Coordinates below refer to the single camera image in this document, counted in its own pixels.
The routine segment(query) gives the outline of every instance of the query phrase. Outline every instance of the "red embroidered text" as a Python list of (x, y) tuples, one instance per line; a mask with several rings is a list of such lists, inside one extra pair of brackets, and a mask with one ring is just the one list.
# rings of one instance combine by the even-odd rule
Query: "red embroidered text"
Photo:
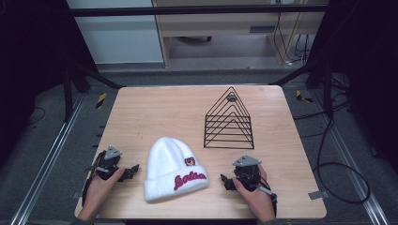
[(182, 179), (181, 176), (178, 175), (175, 178), (175, 190), (178, 190), (187, 182), (197, 179), (207, 179), (207, 177), (204, 174), (202, 173), (198, 174), (197, 172), (190, 172), (190, 174), (185, 175), (184, 177), (182, 177)]

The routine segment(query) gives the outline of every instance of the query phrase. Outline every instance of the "wooden table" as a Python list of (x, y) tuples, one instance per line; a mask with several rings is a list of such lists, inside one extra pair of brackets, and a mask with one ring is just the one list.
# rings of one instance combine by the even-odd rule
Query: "wooden table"
[[(125, 87), (120, 89), (98, 152), (113, 145), (123, 152), (118, 166), (140, 164), (131, 180), (117, 183), (99, 218), (253, 218), (236, 191), (225, 190), (220, 174), (233, 177), (232, 162), (249, 155), (262, 160), (278, 194), (278, 218), (322, 218), (323, 200), (283, 90), (270, 85), (234, 86), (248, 110), (254, 150), (204, 148), (205, 117), (229, 86)], [(209, 186), (168, 202), (147, 203), (144, 181), (148, 153), (161, 137), (186, 143), (207, 170)], [(76, 215), (81, 203), (76, 207)]]

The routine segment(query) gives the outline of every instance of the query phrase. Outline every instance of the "metal wire rack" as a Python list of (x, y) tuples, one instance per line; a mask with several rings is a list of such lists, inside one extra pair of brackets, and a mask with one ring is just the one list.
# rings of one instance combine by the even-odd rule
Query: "metal wire rack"
[(232, 86), (206, 114), (204, 147), (254, 149), (251, 117)]

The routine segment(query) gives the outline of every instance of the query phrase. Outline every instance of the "hat cuff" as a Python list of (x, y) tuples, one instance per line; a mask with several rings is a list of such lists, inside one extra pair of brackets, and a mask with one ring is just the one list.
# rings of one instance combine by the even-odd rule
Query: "hat cuff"
[(153, 202), (202, 189), (207, 185), (205, 168), (200, 165), (189, 166), (156, 179), (145, 180), (145, 200)]

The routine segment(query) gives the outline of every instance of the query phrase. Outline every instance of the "white beanie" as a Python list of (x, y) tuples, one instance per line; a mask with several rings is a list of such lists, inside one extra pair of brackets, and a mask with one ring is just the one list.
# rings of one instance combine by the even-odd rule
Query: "white beanie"
[(208, 185), (207, 173), (184, 142), (163, 137), (149, 152), (145, 200), (153, 202)]

